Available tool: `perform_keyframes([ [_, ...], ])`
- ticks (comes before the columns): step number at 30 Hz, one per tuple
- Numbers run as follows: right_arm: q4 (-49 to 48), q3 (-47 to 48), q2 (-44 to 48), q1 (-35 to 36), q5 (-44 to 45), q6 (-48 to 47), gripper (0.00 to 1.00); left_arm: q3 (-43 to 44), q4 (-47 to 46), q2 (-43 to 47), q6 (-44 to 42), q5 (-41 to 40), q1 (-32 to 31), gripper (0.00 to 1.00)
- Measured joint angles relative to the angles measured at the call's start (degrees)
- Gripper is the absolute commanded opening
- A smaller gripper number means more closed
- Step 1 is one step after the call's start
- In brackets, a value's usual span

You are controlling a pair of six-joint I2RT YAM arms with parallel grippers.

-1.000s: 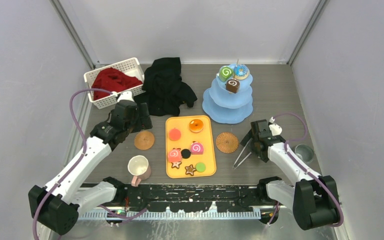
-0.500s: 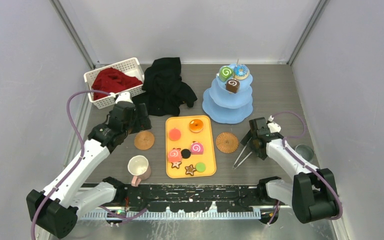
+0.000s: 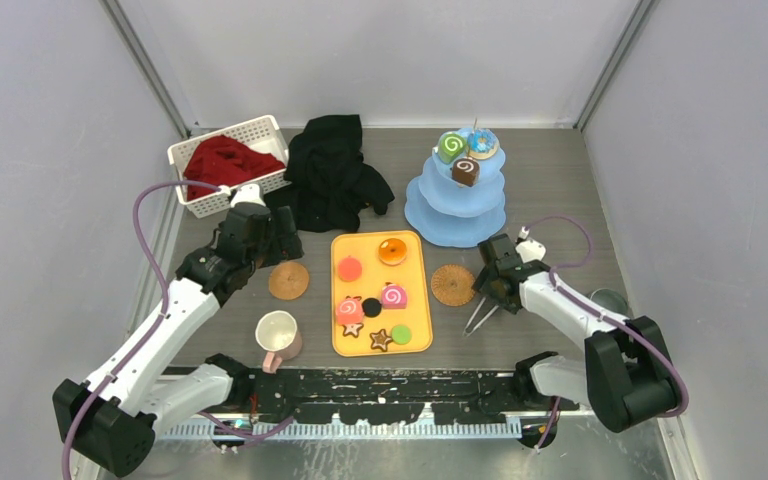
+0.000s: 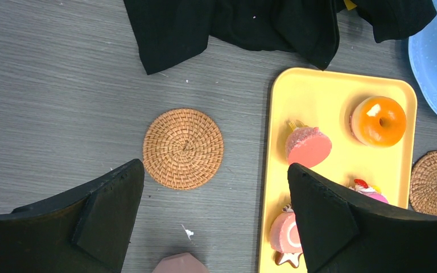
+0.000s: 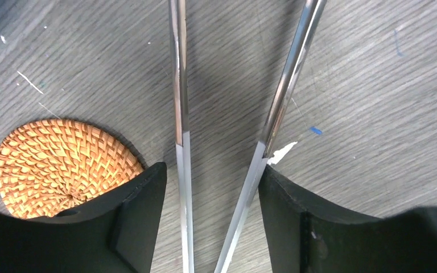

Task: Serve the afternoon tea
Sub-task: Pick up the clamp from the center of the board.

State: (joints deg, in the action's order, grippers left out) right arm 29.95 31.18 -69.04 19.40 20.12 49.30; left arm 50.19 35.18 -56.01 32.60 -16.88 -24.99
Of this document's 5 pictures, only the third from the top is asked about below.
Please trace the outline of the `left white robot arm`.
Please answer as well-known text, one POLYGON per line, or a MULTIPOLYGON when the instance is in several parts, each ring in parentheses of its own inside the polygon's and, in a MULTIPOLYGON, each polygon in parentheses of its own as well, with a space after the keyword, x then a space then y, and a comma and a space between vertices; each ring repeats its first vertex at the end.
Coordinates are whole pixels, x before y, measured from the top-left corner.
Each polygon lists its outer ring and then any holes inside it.
POLYGON ((72 452, 125 477, 146 459, 157 436, 175 425, 214 406, 229 413, 245 409, 254 390, 250 370, 224 354, 163 387, 156 382, 257 270, 303 254, 290 207, 232 206, 212 241, 184 258, 164 284, 160 304, 112 357, 84 381, 66 379, 55 389, 64 477, 71 476, 72 452))

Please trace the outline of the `orange donut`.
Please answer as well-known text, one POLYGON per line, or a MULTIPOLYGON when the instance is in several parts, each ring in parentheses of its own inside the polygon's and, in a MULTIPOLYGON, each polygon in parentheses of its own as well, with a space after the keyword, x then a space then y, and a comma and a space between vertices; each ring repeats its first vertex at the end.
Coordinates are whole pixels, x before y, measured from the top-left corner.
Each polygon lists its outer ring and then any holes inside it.
POLYGON ((403 240, 391 237, 379 244, 377 254, 379 260, 385 265, 397 266, 407 258, 408 247, 403 240))

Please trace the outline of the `metal tongs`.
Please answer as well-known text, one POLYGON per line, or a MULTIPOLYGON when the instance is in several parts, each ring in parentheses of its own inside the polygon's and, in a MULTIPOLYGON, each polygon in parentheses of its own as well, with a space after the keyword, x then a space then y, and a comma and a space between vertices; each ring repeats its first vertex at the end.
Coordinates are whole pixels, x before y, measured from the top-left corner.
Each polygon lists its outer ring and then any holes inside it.
POLYGON ((471 336, 489 318, 491 318, 498 309, 499 305, 495 300, 492 300, 487 296, 482 297, 464 327, 463 336, 471 336))

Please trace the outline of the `chocolate swirl roll cake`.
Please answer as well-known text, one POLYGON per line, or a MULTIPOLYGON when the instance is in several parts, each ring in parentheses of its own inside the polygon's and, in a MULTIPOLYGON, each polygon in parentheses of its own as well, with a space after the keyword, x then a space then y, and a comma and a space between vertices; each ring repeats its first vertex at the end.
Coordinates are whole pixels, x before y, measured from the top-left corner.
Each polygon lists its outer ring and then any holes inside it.
POLYGON ((473 187, 479 177, 480 165, 476 160, 464 157, 452 163, 451 178, 457 184, 464 187, 473 187))

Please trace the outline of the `green roll cake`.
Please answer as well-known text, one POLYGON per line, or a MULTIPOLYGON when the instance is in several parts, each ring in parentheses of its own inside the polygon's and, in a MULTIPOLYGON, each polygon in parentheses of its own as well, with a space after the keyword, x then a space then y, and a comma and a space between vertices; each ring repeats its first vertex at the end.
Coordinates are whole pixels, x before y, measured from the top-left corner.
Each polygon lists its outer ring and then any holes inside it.
POLYGON ((450 165, 455 160, 466 156, 467 138, 457 132, 447 132, 442 135, 436 147, 439 160, 444 165, 450 165))

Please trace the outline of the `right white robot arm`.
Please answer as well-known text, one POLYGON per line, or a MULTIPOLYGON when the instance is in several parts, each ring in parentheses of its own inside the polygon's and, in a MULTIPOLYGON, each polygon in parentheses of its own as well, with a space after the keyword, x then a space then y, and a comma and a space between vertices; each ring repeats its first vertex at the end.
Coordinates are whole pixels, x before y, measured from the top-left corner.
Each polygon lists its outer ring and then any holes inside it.
POLYGON ((473 289, 491 311, 526 310, 576 343, 581 361, 543 352, 515 366, 513 391, 527 410, 552 399, 589 407, 604 427, 622 432, 655 417, 677 416, 689 403, 658 324, 615 316, 567 285, 541 259, 525 254, 526 238, 505 234, 478 245, 483 267, 473 289))

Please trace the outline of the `blue three-tier cake stand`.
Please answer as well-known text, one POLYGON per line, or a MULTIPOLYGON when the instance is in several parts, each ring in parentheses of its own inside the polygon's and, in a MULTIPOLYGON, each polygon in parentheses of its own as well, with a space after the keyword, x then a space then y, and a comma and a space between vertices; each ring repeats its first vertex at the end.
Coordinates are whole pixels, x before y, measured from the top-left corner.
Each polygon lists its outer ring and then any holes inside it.
MULTIPOLYGON (((482 127, 473 123, 446 131, 441 136, 457 132, 467 138, 476 128, 482 127)), ((473 187, 464 187, 452 180, 452 163, 444 165, 439 160, 436 153, 438 141, 424 161, 422 172, 408 183, 405 218, 423 239, 433 245, 473 248, 497 233, 506 223, 506 179, 503 173, 506 153, 499 140, 500 147, 494 156, 476 160, 480 165, 477 183, 473 187)))

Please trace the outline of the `pink cube cake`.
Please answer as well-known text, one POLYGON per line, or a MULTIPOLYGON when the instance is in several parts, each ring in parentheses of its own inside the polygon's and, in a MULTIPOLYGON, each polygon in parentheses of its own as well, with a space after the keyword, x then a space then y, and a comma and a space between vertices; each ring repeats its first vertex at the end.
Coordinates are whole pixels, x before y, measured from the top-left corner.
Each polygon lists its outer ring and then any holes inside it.
POLYGON ((405 309, 408 305, 406 290, 395 283, 387 283, 381 291, 380 303, 384 309, 405 309))

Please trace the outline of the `blue donut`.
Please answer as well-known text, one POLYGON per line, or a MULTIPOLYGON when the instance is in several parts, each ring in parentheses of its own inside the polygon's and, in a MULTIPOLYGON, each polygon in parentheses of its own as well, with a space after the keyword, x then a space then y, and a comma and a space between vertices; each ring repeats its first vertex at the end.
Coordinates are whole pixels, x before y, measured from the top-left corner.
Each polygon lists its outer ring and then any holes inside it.
POLYGON ((467 137, 466 154, 475 160, 487 160, 499 150, 497 136, 489 129, 473 129, 467 137))

